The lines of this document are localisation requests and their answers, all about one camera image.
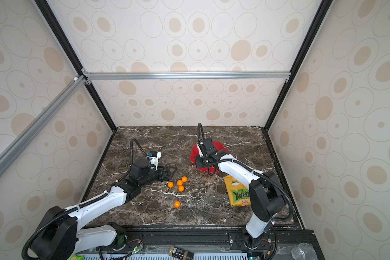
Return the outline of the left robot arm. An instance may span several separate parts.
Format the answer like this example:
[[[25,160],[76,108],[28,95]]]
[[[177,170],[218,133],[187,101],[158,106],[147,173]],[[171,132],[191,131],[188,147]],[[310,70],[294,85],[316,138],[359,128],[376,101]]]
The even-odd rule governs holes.
[[[122,206],[154,182],[169,182],[176,166],[160,166],[161,153],[150,151],[139,160],[130,159],[129,170],[98,196],[67,208],[55,206],[44,215],[22,248],[24,260],[67,260],[78,252],[111,245],[124,236],[120,226],[111,223],[95,228],[86,225],[104,213]]]

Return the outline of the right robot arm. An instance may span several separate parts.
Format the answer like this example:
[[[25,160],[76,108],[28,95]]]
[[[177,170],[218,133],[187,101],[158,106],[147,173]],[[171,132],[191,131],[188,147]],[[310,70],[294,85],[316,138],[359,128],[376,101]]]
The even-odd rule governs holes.
[[[201,123],[197,125],[197,137],[199,155],[195,157],[196,167],[226,173],[248,188],[252,216],[245,226],[246,238],[255,241],[267,233],[275,222],[287,222],[293,218],[292,200],[276,173],[256,170],[226,150],[219,151],[212,139],[205,136]]]

